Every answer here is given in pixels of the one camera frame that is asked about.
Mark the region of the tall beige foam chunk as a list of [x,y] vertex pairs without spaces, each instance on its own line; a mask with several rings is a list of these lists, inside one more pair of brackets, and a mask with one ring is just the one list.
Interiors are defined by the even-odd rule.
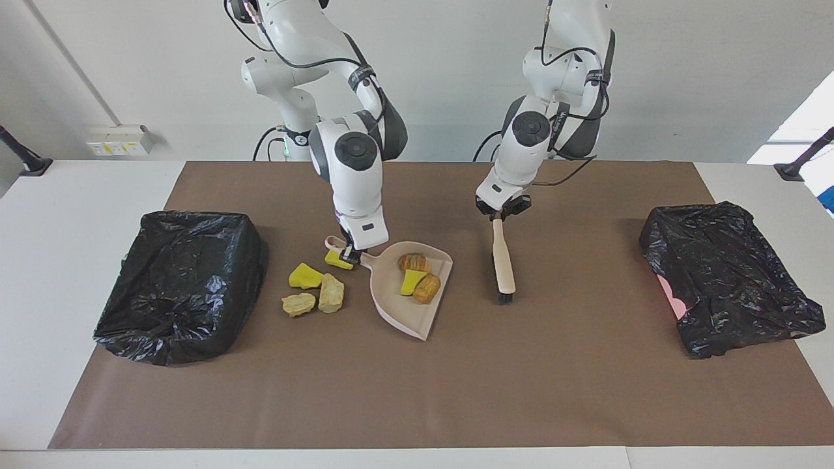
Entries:
[[343,306],[345,299],[345,284],[343,284],[336,276],[327,273],[323,275],[321,283],[321,293],[319,294],[319,311],[325,313],[335,313]]

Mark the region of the yellow sponge wedge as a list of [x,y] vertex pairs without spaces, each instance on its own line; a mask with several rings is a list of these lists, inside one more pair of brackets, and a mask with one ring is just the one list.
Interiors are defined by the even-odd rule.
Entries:
[[288,283],[292,288],[313,290],[321,288],[324,274],[306,263],[300,263],[290,274]]

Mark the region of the beige hand brush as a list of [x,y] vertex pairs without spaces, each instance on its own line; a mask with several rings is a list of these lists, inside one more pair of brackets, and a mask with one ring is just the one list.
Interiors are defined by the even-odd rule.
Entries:
[[496,284],[498,287],[498,303],[509,305],[513,301],[516,291],[515,276],[509,249],[504,238],[504,224],[500,218],[492,220],[493,227],[493,265],[495,268]]

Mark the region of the small yellow sponge piece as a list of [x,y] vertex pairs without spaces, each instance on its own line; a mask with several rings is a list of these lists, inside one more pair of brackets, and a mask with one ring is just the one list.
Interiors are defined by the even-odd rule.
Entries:
[[419,285],[421,280],[428,275],[429,272],[422,270],[404,270],[404,279],[400,286],[400,294],[402,296],[412,296],[417,288],[417,285]]

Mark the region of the beige plastic dustpan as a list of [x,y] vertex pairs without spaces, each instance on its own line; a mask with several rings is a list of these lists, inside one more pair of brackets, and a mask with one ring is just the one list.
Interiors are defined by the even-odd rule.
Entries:
[[[398,267],[398,258],[406,253],[425,255],[433,274],[440,278],[440,290],[427,305],[400,294],[404,274]],[[370,270],[370,292],[381,317],[400,332],[426,341],[452,270],[453,259],[449,253],[429,244],[400,241],[376,256],[361,253],[360,265]]]

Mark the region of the brown toy bread loaf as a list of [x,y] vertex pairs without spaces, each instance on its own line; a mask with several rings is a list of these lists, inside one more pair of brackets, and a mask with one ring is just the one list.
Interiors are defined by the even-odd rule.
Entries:
[[417,285],[415,285],[412,297],[423,305],[429,305],[439,293],[442,282],[435,274],[426,274]]

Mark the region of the black bag lined bin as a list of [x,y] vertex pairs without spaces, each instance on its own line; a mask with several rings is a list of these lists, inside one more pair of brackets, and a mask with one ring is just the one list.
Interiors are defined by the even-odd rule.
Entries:
[[254,310],[268,256],[247,214],[144,214],[93,341],[114,356],[157,366],[220,356]]

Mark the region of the pink plastic bin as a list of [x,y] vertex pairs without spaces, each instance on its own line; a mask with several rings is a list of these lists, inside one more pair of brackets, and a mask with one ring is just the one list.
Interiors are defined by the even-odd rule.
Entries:
[[658,274],[656,277],[658,278],[659,284],[665,293],[665,297],[667,297],[671,309],[675,314],[676,320],[682,320],[685,317],[686,312],[688,312],[688,307],[682,300],[675,296],[667,279],[661,276],[661,274]]

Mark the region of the black trash bag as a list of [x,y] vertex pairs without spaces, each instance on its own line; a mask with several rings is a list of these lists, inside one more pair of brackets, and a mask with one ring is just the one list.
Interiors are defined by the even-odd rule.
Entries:
[[639,244],[653,273],[688,307],[676,327],[693,358],[826,329],[822,306],[796,284],[753,215],[739,205],[653,208]]

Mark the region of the brown table mat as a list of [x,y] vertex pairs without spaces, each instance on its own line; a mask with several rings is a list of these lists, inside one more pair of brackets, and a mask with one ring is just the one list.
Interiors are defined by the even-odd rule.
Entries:
[[166,207],[253,220],[269,246],[258,305],[213,360],[163,367],[96,347],[51,448],[834,445],[834,408],[796,342],[685,353],[639,235],[657,206],[712,201],[693,164],[596,162],[534,188],[506,227],[508,306],[474,207],[486,172],[385,165],[393,240],[453,259],[420,341],[378,315],[361,268],[334,270],[341,311],[282,311],[290,271],[324,269],[336,232],[330,188],[308,163],[187,163]]

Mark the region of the white wall socket box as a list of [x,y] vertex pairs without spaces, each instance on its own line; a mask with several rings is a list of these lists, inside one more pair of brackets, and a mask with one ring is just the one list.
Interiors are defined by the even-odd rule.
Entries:
[[144,125],[92,126],[87,128],[87,148],[100,157],[149,156],[154,139]]

